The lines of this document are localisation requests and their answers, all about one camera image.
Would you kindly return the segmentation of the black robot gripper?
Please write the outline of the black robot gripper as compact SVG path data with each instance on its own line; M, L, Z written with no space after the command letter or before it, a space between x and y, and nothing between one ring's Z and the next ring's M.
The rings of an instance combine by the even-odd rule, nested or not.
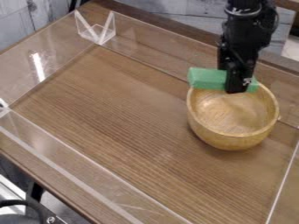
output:
M254 67L260 51L270 45L277 31L280 16L277 10L261 10L242 13L226 10L228 20L222 25L218 49L218 69L228 69L226 92L245 93L253 82Z

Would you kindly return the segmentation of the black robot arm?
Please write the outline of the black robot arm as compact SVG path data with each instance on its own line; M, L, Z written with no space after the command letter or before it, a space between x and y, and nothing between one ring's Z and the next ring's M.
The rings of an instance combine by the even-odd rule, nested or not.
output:
M245 93L254 80L261 51L270 46L280 25L274 0L229 0L220 39L218 69L229 94Z

